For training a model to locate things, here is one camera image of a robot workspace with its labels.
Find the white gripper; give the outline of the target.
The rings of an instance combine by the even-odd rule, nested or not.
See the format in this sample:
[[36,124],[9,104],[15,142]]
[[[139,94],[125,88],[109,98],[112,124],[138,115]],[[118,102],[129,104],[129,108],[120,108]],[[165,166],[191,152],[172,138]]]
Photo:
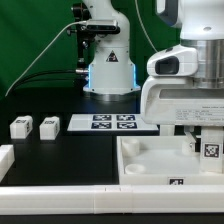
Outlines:
[[193,126],[224,126],[224,90],[194,88],[188,78],[149,77],[142,87],[140,114],[148,124],[186,125],[190,148],[199,150],[201,138]]

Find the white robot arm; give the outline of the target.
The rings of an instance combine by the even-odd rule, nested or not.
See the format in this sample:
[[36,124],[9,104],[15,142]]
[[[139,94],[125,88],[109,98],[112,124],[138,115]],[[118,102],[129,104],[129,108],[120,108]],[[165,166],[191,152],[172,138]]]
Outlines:
[[111,0],[83,0],[91,18],[81,30],[96,36],[93,61],[77,70],[84,92],[105,101],[141,92],[140,114],[149,124],[201,128],[201,148],[224,144],[224,0],[156,0],[156,14],[181,29],[180,43],[155,53],[148,78],[136,84],[129,58],[129,23]]

